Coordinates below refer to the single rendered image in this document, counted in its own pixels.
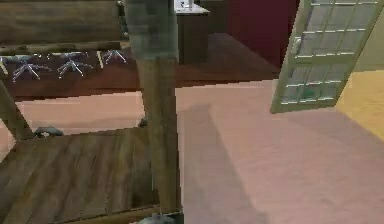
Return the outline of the dark wooden counter cabinet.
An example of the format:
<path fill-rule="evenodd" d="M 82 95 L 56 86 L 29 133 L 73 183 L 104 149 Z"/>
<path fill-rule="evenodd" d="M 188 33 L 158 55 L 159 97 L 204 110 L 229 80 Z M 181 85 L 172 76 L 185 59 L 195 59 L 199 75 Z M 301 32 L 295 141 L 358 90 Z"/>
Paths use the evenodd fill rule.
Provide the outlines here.
<path fill-rule="evenodd" d="M 203 63 L 207 60 L 210 11 L 195 0 L 174 0 L 178 25 L 178 62 Z"/>

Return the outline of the silver star chair base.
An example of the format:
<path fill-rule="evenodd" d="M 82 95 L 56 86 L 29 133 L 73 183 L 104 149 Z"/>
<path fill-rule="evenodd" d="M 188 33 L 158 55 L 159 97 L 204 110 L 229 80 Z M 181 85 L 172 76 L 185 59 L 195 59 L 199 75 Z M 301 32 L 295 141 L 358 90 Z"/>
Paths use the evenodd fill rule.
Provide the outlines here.
<path fill-rule="evenodd" d="M 81 76 L 84 76 L 83 71 L 80 69 L 81 66 L 83 67 L 89 67 L 90 69 L 93 69 L 93 66 L 90 64 L 82 63 L 80 61 L 76 61 L 75 58 L 82 56 L 82 55 L 88 55 L 87 52 L 67 52 L 67 53 L 61 53 L 60 57 L 65 59 L 66 62 L 61 65 L 57 71 L 59 73 L 58 78 L 62 79 L 64 77 L 64 74 L 67 72 L 69 68 L 71 68 L 74 72 L 78 72 Z"/>
<path fill-rule="evenodd" d="M 108 64 L 111 59 L 121 60 L 123 63 L 127 62 L 123 52 L 121 50 L 108 50 L 103 56 L 102 60 L 105 64 Z"/>
<path fill-rule="evenodd" d="M 40 75 L 36 72 L 36 69 L 43 69 L 50 71 L 50 68 L 43 65 L 37 65 L 30 63 L 31 56 L 30 55 L 16 55 L 14 59 L 20 64 L 20 66 L 13 71 L 12 81 L 16 82 L 17 79 L 24 73 L 29 72 L 33 75 L 37 80 L 40 79 Z"/>

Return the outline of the brown wooden shelf cart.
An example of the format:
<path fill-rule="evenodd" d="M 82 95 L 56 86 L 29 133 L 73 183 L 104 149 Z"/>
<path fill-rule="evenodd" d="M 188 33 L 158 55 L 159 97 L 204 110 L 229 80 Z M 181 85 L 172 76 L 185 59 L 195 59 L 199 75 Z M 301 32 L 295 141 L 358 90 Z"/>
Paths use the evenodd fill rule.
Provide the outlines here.
<path fill-rule="evenodd" d="M 174 0 L 0 0 L 0 55 L 104 51 L 128 42 L 139 126 L 34 132 L 0 80 L 16 143 L 0 161 L 0 224 L 184 224 L 174 67 Z"/>

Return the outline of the glass paned room door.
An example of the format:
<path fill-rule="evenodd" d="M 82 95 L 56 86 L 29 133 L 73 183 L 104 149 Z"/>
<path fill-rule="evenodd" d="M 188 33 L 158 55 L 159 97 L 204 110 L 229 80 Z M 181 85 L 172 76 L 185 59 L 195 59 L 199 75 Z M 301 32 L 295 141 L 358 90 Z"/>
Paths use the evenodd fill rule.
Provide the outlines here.
<path fill-rule="evenodd" d="M 270 112 L 336 105 L 384 0 L 300 0 Z"/>

